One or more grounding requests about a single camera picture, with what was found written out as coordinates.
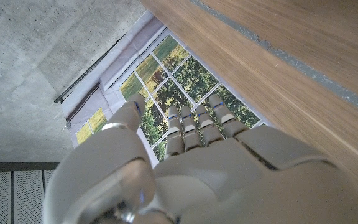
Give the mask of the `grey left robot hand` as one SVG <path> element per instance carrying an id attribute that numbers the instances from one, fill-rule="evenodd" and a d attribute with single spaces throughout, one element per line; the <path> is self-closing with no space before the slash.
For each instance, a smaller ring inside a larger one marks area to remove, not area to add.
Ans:
<path id="1" fill-rule="evenodd" d="M 69 153 L 45 191 L 45 223 L 358 223 L 358 186 L 328 155 L 269 127 L 249 129 L 212 95 L 208 112 L 168 109 L 152 164 L 132 95 Z"/>

